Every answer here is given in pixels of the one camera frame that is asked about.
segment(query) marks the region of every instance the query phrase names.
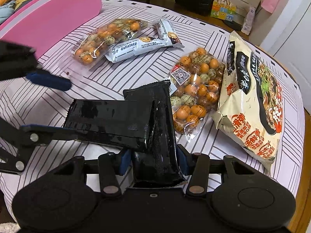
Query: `instant noodle bag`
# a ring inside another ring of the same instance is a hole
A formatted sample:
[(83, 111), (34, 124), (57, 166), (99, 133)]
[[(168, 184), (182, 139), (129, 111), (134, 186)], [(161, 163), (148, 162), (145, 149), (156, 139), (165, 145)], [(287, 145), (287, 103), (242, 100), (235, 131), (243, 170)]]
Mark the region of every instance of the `instant noodle bag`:
[(229, 41), (219, 109), (212, 118), (270, 174), (282, 132), (282, 88), (236, 32)]
[(170, 73), (170, 97), (175, 130), (188, 141), (203, 128), (217, 110), (225, 64), (199, 47), (183, 56)]

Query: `snack bar wrapper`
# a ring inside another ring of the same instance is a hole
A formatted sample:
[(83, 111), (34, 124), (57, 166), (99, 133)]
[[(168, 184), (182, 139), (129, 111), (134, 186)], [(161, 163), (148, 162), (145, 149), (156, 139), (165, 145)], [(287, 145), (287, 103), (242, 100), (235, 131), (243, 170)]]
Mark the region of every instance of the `snack bar wrapper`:
[(270, 174), (282, 132), (282, 88), (236, 32), (229, 41), (219, 109), (212, 118)]
[(92, 68), (108, 51), (119, 42), (137, 38), (148, 22), (134, 18), (117, 18), (102, 25), (81, 38), (71, 50), (59, 60), (58, 66), (67, 75), (80, 74)]
[(154, 25), (160, 38), (145, 36), (119, 43), (109, 49), (106, 53), (106, 58), (113, 63), (117, 63), (161, 47), (184, 48), (171, 22), (160, 20), (154, 23)]
[(225, 64), (199, 47), (180, 57), (170, 72), (174, 127), (188, 142), (217, 110), (224, 69)]

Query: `barcode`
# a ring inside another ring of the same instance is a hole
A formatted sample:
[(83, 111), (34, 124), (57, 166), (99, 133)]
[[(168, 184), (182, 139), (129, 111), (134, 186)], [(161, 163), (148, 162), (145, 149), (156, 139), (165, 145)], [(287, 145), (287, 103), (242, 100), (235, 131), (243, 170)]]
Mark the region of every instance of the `barcode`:
[(71, 51), (76, 52), (76, 50), (80, 48), (84, 40), (85, 40), (84, 37), (80, 38), (80, 40), (72, 47)]

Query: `pink box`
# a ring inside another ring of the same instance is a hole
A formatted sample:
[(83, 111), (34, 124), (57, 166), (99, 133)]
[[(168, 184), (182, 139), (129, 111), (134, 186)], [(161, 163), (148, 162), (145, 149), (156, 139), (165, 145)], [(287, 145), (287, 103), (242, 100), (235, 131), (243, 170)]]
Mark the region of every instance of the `pink box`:
[(101, 7), (101, 0), (33, 0), (0, 25), (0, 39), (33, 47), (39, 58)]

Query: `metal screw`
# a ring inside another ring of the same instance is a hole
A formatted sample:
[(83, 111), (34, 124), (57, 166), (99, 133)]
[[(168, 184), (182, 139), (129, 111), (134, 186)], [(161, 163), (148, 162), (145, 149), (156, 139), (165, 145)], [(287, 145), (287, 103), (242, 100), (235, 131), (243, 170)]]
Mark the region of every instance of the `metal screw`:
[(30, 135), (30, 140), (32, 142), (37, 142), (39, 140), (39, 136), (36, 133)]
[(193, 194), (201, 194), (204, 192), (204, 188), (201, 186), (192, 186), (189, 188), (189, 191)]
[(16, 164), (15, 164), (15, 167), (17, 170), (19, 171), (23, 171), (24, 168), (25, 168), (25, 165), (22, 161), (17, 161)]
[(103, 191), (106, 194), (115, 194), (116, 192), (119, 191), (119, 188), (116, 186), (107, 186), (107, 187), (104, 187)]

